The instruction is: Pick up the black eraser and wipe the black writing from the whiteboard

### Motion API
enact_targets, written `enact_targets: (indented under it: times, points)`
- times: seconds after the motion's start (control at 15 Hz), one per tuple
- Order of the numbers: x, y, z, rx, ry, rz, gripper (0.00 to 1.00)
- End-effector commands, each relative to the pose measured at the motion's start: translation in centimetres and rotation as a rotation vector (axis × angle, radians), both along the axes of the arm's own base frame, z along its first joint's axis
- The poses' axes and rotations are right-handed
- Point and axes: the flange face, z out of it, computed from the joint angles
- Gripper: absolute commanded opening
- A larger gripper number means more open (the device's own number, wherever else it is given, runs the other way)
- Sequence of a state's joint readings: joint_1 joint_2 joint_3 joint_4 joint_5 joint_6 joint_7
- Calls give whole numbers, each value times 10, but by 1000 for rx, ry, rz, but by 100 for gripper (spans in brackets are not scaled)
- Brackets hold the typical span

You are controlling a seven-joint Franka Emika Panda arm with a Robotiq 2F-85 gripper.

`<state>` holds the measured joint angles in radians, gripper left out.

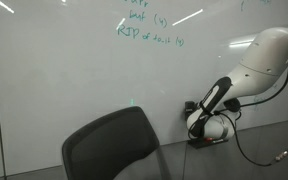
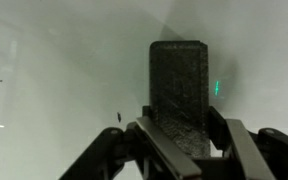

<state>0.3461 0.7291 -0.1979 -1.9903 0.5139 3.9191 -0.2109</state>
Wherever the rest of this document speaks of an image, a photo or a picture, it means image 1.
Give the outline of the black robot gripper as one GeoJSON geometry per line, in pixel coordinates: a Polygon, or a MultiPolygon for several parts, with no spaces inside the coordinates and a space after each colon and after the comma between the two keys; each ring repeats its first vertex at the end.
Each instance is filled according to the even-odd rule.
{"type": "Polygon", "coordinates": [[[189,117],[193,112],[197,109],[197,105],[194,101],[186,101],[185,102],[185,116],[189,117]]]}

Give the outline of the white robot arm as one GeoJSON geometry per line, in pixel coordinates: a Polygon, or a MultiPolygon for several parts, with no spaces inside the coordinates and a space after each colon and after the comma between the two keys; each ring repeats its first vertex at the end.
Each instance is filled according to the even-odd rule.
{"type": "Polygon", "coordinates": [[[234,130],[227,110],[226,118],[216,118],[214,111],[225,102],[253,96],[268,90],[288,67],[288,27],[263,30],[246,49],[239,64],[210,88],[196,105],[186,123],[188,137],[227,140],[234,130]]]}

